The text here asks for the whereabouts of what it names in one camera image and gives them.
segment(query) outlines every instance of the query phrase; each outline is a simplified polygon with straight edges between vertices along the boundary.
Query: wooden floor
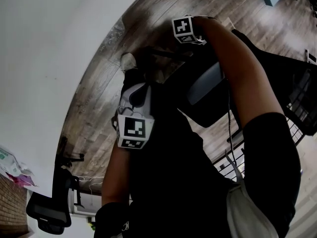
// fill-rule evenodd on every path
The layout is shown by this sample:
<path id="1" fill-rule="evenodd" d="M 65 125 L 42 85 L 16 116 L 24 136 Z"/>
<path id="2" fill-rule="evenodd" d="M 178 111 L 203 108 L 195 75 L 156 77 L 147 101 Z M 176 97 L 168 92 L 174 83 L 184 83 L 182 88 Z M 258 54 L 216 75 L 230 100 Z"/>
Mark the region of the wooden floor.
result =
<path id="1" fill-rule="evenodd" d="M 73 98 L 62 135 L 67 136 L 68 153 L 85 154 L 85 162 L 74 163 L 77 176 L 103 177 L 116 134 L 110 124 L 117 107 L 123 82 L 120 57 L 132 52 L 140 57 L 140 48 L 154 46 L 175 50 L 170 20 L 190 15 L 216 17 L 228 28 L 246 34 L 260 49 L 270 53 L 305 59 L 305 49 L 316 55 L 316 20 L 307 0 L 281 0 L 269 7 L 263 0 L 137 0 L 123 15 L 125 31 L 112 47 L 102 45 L 95 54 Z M 178 64 L 157 59 L 148 70 L 165 80 Z M 205 129 L 190 121 L 204 139 L 211 160 L 217 159 L 229 145 L 228 119 L 224 116 Z M 232 131 L 237 129 L 232 124 Z M 83 190 L 99 192 L 102 178 L 82 182 Z"/>

